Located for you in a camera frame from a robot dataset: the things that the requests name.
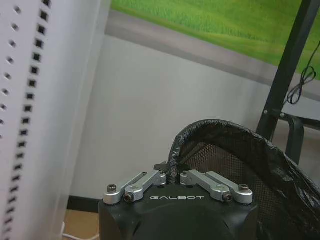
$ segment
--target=white perforated shelf upright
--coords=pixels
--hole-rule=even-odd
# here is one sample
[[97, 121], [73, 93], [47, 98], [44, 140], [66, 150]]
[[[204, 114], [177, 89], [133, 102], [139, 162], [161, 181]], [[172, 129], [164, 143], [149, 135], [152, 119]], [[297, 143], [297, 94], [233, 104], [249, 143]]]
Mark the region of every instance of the white perforated shelf upright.
[[0, 0], [2, 240], [57, 239], [109, 0]]

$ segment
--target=black baseboard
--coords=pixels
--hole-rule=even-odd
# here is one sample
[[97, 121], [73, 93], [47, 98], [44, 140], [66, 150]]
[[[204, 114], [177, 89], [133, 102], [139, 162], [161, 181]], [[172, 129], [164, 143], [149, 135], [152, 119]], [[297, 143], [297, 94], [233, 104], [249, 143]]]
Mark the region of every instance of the black baseboard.
[[89, 213], [98, 213], [99, 199], [87, 198], [81, 196], [70, 196], [66, 209], [77, 210]]

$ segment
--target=white wall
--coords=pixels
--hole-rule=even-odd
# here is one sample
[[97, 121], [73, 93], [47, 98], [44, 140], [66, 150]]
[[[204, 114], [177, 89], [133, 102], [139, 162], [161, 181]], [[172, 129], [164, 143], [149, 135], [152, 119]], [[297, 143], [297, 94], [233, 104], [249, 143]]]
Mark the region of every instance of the white wall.
[[[269, 90], [261, 83], [106, 36], [71, 195], [101, 198], [107, 184], [166, 161], [175, 136], [192, 122], [222, 119], [255, 130]], [[306, 98], [285, 111], [320, 119], [320, 103]], [[278, 132], [282, 143], [284, 124]], [[320, 140], [320, 134], [311, 135], [310, 143]], [[310, 151], [303, 152], [301, 165], [308, 166], [310, 158], [320, 154], [319, 148]], [[320, 169], [319, 162], [312, 164]], [[314, 168], [304, 169], [316, 179]]]

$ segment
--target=black mesh bag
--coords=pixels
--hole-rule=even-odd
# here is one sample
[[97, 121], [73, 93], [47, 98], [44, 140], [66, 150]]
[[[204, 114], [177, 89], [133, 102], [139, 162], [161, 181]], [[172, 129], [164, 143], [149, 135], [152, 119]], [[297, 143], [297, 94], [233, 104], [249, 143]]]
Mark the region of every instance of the black mesh bag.
[[320, 240], [320, 191], [281, 150], [260, 135], [222, 120], [202, 120], [175, 138], [170, 183], [181, 167], [214, 171], [247, 184], [257, 201], [259, 240]]

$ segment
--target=green grass poster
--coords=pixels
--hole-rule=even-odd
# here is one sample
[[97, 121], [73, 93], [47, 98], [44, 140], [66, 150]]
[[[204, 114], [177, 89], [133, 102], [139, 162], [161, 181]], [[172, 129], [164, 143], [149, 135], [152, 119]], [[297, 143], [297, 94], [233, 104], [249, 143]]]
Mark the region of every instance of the green grass poster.
[[[302, 0], [113, 0], [111, 7], [278, 66], [301, 2]], [[298, 73], [306, 67], [319, 41], [318, 14], [300, 59]], [[319, 52], [311, 65], [320, 73]]]

